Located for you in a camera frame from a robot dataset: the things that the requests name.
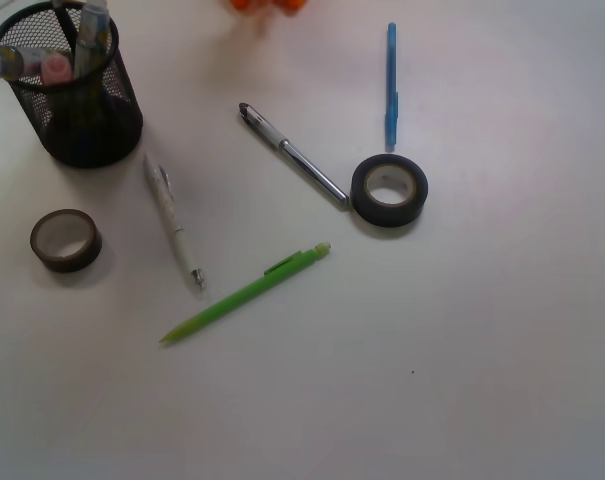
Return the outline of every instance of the lime green pencil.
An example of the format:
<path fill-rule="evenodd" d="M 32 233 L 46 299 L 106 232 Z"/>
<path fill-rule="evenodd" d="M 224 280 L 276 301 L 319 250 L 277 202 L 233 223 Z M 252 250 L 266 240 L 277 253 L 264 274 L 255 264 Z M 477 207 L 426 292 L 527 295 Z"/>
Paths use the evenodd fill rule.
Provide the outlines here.
<path fill-rule="evenodd" d="M 285 258 L 280 263 L 274 265 L 264 272 L 264 276 L 259 280 L 247 285 L 242 290 L 238 290 L 224 300 L 207 308 L 203 312 L 198 313 L 195 317 L 187 320 L 182 325 L 175 327 L 167 333 L 160 343 L 175 343 L 192 333 L 201 330 L 209 323 L 214 322 L 220 317 L 223 317 L 229 312 L 232 312 L 241 305 L 244 305 L 249 300 L 254 299 L 261 293 L 266 292 L 269 288 L 276 286 L 296 273 L 304 270 L 309 265 L 315 263 L 328 255 L 331 248 L 330 243 L 320 243 L 312 250 L 304 253 L 296 252 L 288 258 Z"/>

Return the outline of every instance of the tape roll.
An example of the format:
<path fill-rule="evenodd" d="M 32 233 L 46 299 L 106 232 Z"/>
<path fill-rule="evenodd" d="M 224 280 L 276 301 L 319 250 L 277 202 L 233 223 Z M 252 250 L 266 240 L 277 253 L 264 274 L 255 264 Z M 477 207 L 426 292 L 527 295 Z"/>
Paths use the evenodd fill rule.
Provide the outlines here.
<path fill-rule="evenodd" d="M 385 203 L 371 191 L 380 184 L 395 184 L 406 193 L 399 203 Z M 367 222 L 379 227 L 407 225 L 422 213 L 429 194 L 429 183 L 420 167 L 408 158 L 382 154 L 368 158 L 353 173 L 351 203 Z"/>
<path fill-rule="evenodd" d="M 31 249 L 49 270 L 77 272 L 98 257 L 102 236 L 86 213 L 58 210 L 35 224 L 31 231 Z"/>

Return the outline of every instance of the blue marker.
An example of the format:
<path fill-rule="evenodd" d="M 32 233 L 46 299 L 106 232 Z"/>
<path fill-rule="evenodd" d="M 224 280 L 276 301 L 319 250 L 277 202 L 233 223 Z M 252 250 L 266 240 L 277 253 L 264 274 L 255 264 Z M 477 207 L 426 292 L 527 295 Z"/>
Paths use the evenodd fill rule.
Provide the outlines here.
<path fill-rule="evenodd" d="M 386 149 L 392 152 L 398 134 L 398 92 L 396 79 L 396 56 L 398 34 L 395 23 L 389 23 L 389 44 L 386 64 Z"/>

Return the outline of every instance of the black mesh pen holder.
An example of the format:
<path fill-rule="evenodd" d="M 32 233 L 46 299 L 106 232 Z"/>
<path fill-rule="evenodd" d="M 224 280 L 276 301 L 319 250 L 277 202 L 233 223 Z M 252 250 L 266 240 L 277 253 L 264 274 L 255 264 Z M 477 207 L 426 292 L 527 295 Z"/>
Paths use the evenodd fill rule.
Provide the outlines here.
<path fill-rule="evenodd" d="M 52 48 L 72 55 L 74 29 L 84 6 L 64 4 L 67 22 L 50 2 L 27 7 L 0 27 L 0 46 Z M 126 157 L 142 134 L 142 112 L 118 50 L 113 20 L 108 54 L 86 76 L 45 86 L 40 76 L 8 82 L 44 148 L 57 160 L 78 168 L 98 168 Z"/>

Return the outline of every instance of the white pen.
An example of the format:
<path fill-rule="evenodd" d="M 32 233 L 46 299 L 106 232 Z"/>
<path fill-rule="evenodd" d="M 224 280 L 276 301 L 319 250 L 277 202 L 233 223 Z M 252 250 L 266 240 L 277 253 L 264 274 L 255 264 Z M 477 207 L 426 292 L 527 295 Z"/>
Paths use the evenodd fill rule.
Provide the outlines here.
<path fill-rule="evenodd" d="M 182 225 L 175 218 L 173 195 L 171 194 L 171 184 L 169 183 L 168 175 L 160 165 L 149 159 L 146 154 L 144 154 L 144 173 L 153 193 L 155 193 L 164 223 L 171 232 L 171 240 L 173 241 L 180 266 L 195 281 L 196 285 L 200 289 L 203 289 L 204 277 L 193 256 L 189 237 Z"/>

